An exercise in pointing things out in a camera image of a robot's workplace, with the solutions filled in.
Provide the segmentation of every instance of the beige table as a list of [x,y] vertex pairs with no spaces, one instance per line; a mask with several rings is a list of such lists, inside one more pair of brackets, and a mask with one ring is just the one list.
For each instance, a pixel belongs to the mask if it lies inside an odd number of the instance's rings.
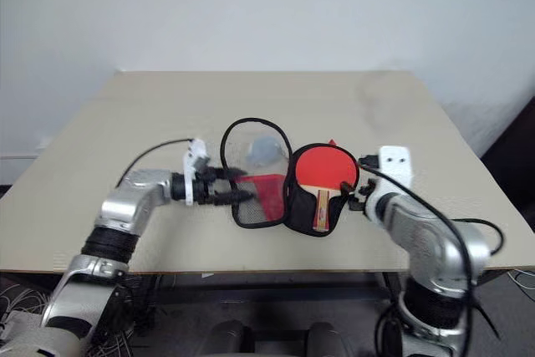
[[[535,265],[529,226],[409,73],[126,73],[78,113],[0,201],[0,269],[65,269],[134,156],[163,140],[198,136],[218,162],[224,130],[247,116],[279,124],[294,149],[331,138],[356,156],[381,145],[409,146],[416,192],[450,217],[488,219],[505,232],[507,244],[490,268]],[[138,167],[180,171],[184,150],[158,150]],[[494,233],[482,230],[494,245]],[[177,202],[155,212],[131,262],[134,272],[174,273],[407,266],[386,232],[347,207],[330,236],[315,238],[285,226],[241,229],[230,207]]]

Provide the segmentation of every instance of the red fabric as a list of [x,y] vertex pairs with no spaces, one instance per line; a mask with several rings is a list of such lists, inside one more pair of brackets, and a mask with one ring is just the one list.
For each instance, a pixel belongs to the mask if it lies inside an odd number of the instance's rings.
[[277,221],[284,214],[283,184],[286,176],[283,175],[263,175],[263,176],[242,176],[236,182],[249,181],[257,188],[258,200],[266,221]]

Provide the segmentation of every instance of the wooden paddle handle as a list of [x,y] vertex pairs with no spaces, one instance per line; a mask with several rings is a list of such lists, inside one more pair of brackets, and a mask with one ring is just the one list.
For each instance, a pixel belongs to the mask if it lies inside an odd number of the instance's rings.
[[316,202],[316,214],[312,229],[316,232],[329,231],[329,190],[318,190],[318,201]]

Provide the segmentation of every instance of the black mesh bag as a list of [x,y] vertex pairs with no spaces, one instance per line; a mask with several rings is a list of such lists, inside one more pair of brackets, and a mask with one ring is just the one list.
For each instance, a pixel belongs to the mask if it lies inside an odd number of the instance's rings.
[[284,188],[292,147],[280,127],[258,118],[237,120],[223,135],[220,156],[223,169],[231,166],[247,173],[230,181],[231,188],[255,196],[232,205],[236,224],[257,229],[285,222],[288,199]]

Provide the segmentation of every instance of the floor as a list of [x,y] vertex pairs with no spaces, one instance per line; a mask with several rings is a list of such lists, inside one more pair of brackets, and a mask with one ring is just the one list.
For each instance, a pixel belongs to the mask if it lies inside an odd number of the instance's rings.
[[[535,303],[507,275],[482,285],[477,296],[502,340],[496,339],[487,323],[475,313],[469,355],[535,355]],[[168,304],[158,308],[155,330],[144,338],[134,337],[131,343],[136,357],[193,356],[210,328],[225,320],[238,319],[255,330],[307,329],[314,322],[327,321],[347,337],[355,356],[371,357],[375,355],[375,321],[386,305],[352,300]],[[299,342],[257,344],[257,352],[275,354],[300,355],[301,348]]]

